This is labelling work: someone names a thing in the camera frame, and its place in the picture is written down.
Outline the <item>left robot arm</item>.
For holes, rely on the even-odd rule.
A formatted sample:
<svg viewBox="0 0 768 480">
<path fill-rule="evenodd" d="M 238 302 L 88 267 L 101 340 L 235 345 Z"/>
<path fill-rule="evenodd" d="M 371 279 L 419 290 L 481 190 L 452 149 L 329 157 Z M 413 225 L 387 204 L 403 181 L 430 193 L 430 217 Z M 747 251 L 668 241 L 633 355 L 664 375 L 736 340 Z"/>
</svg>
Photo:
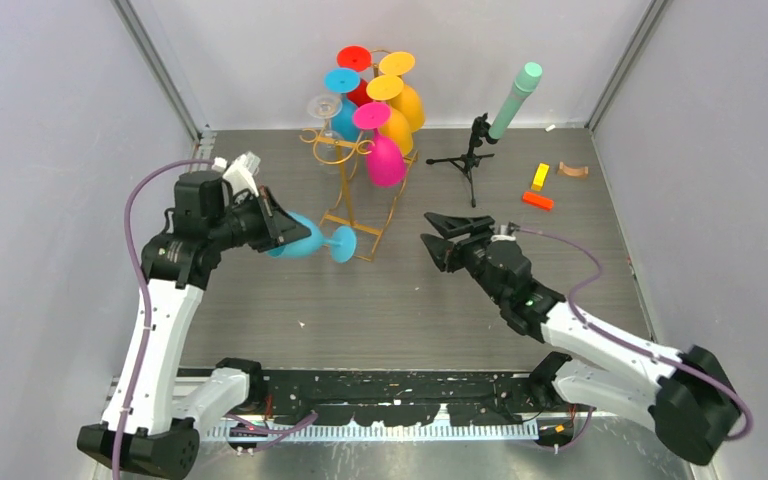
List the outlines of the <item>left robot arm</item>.
<svg viewBox="0 0 768 480">
<path fill-rule="evenodd" d="M 260 363 L 239 358 L 223 359 L 204 383 L 174 400 L 186 336 L 224 251 L 266 252 L 312 233 L 246 168 L 181 174 L 165 215 L 165 230 L 142 250 L 129 250 L 140 297 L 125 365 L 101 419 L 81 427 L 76 441 L 115 476 L 184 479 L 202 434 L 236 408 L 253 414 L 265 405 Z"/>
</svg>

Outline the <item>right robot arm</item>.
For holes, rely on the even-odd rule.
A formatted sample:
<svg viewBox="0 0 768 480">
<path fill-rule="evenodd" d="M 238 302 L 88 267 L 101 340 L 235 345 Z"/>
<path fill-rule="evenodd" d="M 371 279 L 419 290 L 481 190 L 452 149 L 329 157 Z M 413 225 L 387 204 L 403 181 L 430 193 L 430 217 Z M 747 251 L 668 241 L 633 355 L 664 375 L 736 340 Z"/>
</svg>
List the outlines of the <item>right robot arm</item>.
<svg viewBox="0 0 768 480">
<path fill-rule="evenodd" d="M 747 436 L 754 417 L 717 357 L 635 336 L 587 313 L 575 294 L 593 275 L 561 294 L 532 274 L 515 223 L 490 216 L 427 212 L 434 233 L 421 240 L 442 272 L 464 270 L 517 334 L 552 347 L 528 376 L 531 397 L 544 410 L 563 403 L 623 417 L 651 431 L 673 454 L 707 465 L 725 442 Z"/>
</svg>

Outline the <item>pink wine glass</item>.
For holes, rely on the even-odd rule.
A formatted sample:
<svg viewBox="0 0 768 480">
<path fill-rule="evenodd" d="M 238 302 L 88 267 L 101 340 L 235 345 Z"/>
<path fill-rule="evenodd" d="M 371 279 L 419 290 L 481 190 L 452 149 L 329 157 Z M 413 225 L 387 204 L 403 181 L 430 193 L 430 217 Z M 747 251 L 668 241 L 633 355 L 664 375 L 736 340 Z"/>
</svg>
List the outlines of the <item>pink wine glass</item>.
<svg viewBox="0 0 768 480">
<path fill-rule="evenodd" d="M 382 131 L 392 116 L 389 105 L 373 101 L 360 106 L 352 117 L 356 127 L 373 132 L 366 147 L 367 172 L 370 181 L 382 188 L 395 186 L 406 174 L 399 146 Z"/>
</svg>

